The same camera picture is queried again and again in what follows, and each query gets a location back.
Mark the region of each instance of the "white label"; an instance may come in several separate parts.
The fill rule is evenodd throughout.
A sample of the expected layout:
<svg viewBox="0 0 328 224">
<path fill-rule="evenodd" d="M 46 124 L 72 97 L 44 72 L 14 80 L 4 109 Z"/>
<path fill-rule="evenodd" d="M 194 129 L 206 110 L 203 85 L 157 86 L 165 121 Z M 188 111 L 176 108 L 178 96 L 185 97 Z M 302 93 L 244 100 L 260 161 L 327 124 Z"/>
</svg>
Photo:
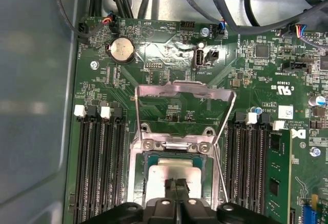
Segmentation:
<svg viewBox="0 0 328 224">
<path fill-rule="evenodd" d="M 306 138 L 306 130 L 305 129 L 299 129 L 299 130 L 295 130 L 295 129 L 291 129 L 292 130 L 292 138 L 302 138 L 305 139 Z"/>
<path fill-rule="evenodd" d="M 294 107 L 287 105 L 278 106 L 278 118 L 292 120 L 294 116 Z"/>
<path fill-rule="evenodd" d="M 299 143 L 300 148 L 304 149 L 306 147 L 306 143 L 305 142 L 301 142 Z"/>
<path fill-rule="evenodd" d="M 278 95 L 290 96 L 294 87 L 272 85 L 271 90 L 278 90 Z"/>
</svg>

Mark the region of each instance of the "chip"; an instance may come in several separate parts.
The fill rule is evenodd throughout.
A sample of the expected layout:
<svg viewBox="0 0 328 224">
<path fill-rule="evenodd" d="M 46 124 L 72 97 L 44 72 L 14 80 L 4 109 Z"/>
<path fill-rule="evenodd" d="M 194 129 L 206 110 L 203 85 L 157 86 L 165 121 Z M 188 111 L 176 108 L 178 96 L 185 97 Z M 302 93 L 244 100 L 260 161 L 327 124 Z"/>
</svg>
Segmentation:
<svg viewBox="0 0 328 224">
<path fill-rule="evenodd" d="M 96 116 L 97 115 L 97 106 L 88 105 L 87 114 L 90 115 L 90 116 Z"/>
<path fill-rule="evenodd" d="M 256 57 L 269 58 L 269 53 L 269 45 L 256 45 Z"/>
<path fill-rule="evenodd" d="M 326 108 L 324 107 L 313 108 L 313 116 L 325 117 L 325 115 L 326 115 Z"/>
<path fill-rule="evenodd" d="M 123 116 L 123 108 L 122 107 L 115 107 L 113 111 L 114 117 L 122 117 Z"/>
<path fill-rule="evenodd" d="M 92 105 L 99 105 L 99 101 L 98 101 L 98 100 L 95 100 L 95 99 L 93 99 L 93 100 L 91 101 L 91 104 L 92 104 Z"/>
<path fill-rule="evenodd" d="M 271 134 L 271 149 L 274 149 L 276 151 L 280 150 L 280 135 L 277 134 Z"/>
<path fill-rule="evenodd" d="M 231 86 L 232 87 L 240 87 L 240 79 L 232 79 Z"/>
<path fill-rule="evenodd" d="M 310 129 L 317 129 L 317 121 L 310 120 Z"/>
<path fill-rule="evenodd" d="M 279 182 L 270 178 L 269 190 L 272 194 L 278 196 L 279 194 Z"/>
<path fill-rule="evenodd" d="M 178 116 L 177 115 L 173 115 L 172 116 L 172 121 L 177 123 L 178 122 Z"/>
<path fill-rule="evenodd" d="M 328 55 L 320 58 L 320 70 L 328 70 Z"/>
</svg>

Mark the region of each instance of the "ram slot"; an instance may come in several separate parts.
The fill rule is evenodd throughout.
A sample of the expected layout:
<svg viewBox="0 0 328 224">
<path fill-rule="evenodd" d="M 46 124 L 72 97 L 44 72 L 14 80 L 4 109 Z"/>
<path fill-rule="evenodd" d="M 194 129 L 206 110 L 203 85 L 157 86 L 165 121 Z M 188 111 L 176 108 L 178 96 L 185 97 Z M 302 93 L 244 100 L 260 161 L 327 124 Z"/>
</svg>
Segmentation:
<svg viewBox="0 0 328 224">
<path fill-rule="evenodd" d="M 240 129 L 238 125 L 230 124 L 226 145 L 227 155 L 225 157 L 225 181 L 228 198 L 236 202 L 238 187 L 238 157 L 239 157 Z"/>
<path fill-rule="evenodd" d="M 236 164 L 236 182 L 238 182 L 238 185 L 236 186 L 236 203 L 239 205 L 243 205 L 243 199 L 241 198 L 240 192 L 242 191 L 242 188 L 244 187 L 242 182 L 242 174 L 243 174 L 243 163 L 244 163 L 244 128 L 242 125 L 235 125 L 235 127 L 238 127 L 238 139 L 236 140 L 237 143 L 237 164 Z"/>
<path fill-rule="evenodd" d="M 113 149 L 112 158 L 115 159 L 115 167 L 113 174 L 113 205 L 120 205 L 122 199 L 122 173 L 124 168 L 124 147 L 125 147 L 125 123 L 123 118 L 117 118 L 115 121 L 115 150 Z"/>
<path fill-rule="evenodd" d="M 238 190 L 239 204 L 243 207 L 248 206 L 247 195 L 248 195 L 248 173 L 249 173 L 249 135 L 247 129 L 244 127 L 241 129 L 240 138 L 240 158 L 239 158 L 239 183 L 240 187 Z"/>
<path fill-rule="evenodd" d="M 248 127 L 248 134 L 249 134 L 249 174 L 248 174 L 248 203 L 249 209 L 255 211 L 256 208 L 256 192 L 258 189 L 256 188 L 256 182 L 258 180 L 258 162 L 257 156 L 259 152 L 258 148 L 258 140 L 257 140 L 257 131 L 254 129 L 254 126 Z"/>
<path fill-rule="evenodd" d="M 75 210 L 74 210 L 74 224 L 78 224 L 82 220 L 81 209 L 83 207 L 83 188 L 84 188 L 84 165 L 87 153 L 87 131 L 89 123 L 85 120 L 80 120 L 80 136 L 77 159 L 77 176 L 75 188 Z"/>
<path fill-rule="evenodd" d="M 267 151 L 268 151 L 268 144 L 269 144 L 269 126 L 268 125 L 261 125 L 259 132 L 259 141 L 261 142 L 260 148 L 260 174 L 259 174 L 259 183 L 258 183 L 258 199 L 259 199 L 259 206 L 258 206 L 258 213 L 264 213 L 264 201 L 265 201 L 265 174 L 266 174 L 266 165 L 267 165 Z"/>
<path fill-rule="evenodd" d="M 99 182 L 101 123 L 96 122 L 93 130 L 92 151 L 90 150 L 90 178 L 89 178 L 89 218 L 95 216 L 97 205 L 97 191 Z"/>
<path fill-rule="evenodd" d="M 78 212 L 75 223 L 80 223 L 88 219 L 88 185 L 89 185 L 89 154 L 90 154 L 90 135 L 92 134 L 94 119 L 86 117 L 81 122 L 76 199 Z"/>
<path fill-rule="evenodd" d="M 225 145 L 225 185 L 227 188 L 229 201 L 233 199 L 233 191 L 231 188 L 232 179 L 232 162 L 233 162 L 233 150 L 234 150 L 234 128 L 228 127 L 227 143 Z"/>
<path fill-rule="evenodd" d="M 102 150 L 102 174 L 101 174 L 101 186 L 100 186 L 100 203 L 101 212 L 109 210 L 112 206 L 111 202 L 111 154 L 113 146 L 113 118 L 110 122 L 102 125 L 102 139 L 103 150 Z"/>
<path fill-rule="evenodd" d="M 92 217 L 93 207 L 92 206 L 92 196 L 94 188 L 96 188 L 96 178 L 93 178 L 94 164 L 98 163 L 98 158 L 95 160 L 95 154 L 97 151 L 96 143 L 100 140 L 100 124 L 96 119 L 89 123 L 88 132 L 88 150 L 87 150 L 87 161 L 86 161 L 86 175 L 85 175 L 85 185 L 84 185 L 84 208 L 83 216 L 86 220 Z"/>
</svg>

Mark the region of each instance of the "capacitor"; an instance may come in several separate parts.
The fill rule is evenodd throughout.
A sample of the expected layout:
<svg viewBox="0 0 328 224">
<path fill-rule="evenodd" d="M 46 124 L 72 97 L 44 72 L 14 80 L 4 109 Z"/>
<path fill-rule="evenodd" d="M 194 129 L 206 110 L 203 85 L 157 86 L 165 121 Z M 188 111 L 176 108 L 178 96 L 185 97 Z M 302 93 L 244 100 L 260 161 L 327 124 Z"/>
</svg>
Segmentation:
<svg viewBox="0 0 328 224">
<path fill-rule="evenodd" d="M 131 40 L 118 37 L 106 45 L 106 53 L 118 64 L 128 64 L 134 59 L 135 48 Z"/>
<path fill-rule="evenodd" d="M 263 113 L 263 109 L 262 109 L 261 107 L 255 107 L 255 106 L 253 106 L 253 107 L 251 108 L 251 112 L 260 115 L 260 114 Z"/>
<path fill-rule="evenodd" d="M 326 100 L 323 96 L 312 96 L 309 98 L 309 105 L 310 106 L 322 106 L 325 105 Z"/>
</svg>

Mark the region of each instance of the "integrated circuit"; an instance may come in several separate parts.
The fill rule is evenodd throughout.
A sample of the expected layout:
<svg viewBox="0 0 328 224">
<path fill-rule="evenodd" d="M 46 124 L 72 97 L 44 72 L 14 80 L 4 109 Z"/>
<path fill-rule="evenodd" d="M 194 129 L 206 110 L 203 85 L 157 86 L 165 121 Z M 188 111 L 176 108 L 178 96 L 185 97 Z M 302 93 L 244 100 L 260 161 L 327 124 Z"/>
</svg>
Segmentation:
<svg viewBox="0 0 328 224">
<path fill-rule="evenodd" d="M 231 86 L 235 88 L 240 87 L 240 82 L 241 82 L 240 79 L 232 79 Z"/>
<path fill-rule="evenodd" d="M 271 149 L 276 150 L 276 151 L 280 150 L 280 135 L 271 134 L 270 147 L 271 147 Z"/>
<path fill-rule="evenodd" d="M 324 107 L 313 108 L 313 116 L 324 117 L 325 115 L 326 115 L 326 108 Z"/>
<path fill-rule="evenodd" d="M 279 182 L 270 178 L 269 190 L 272 194 L 274 194 L 275 196 L 278 196 L 279 195 Z"/>
<path fill-rule="evenodd" d="M 258 58 L 269 58 L 270 56 L 269 45 L 256 45 L 255 56 Z"/>
<path fill-rule="evenodd" d="M 320 58 L 320 70 L 328 71 L 328 55 Z"/>
</svg>

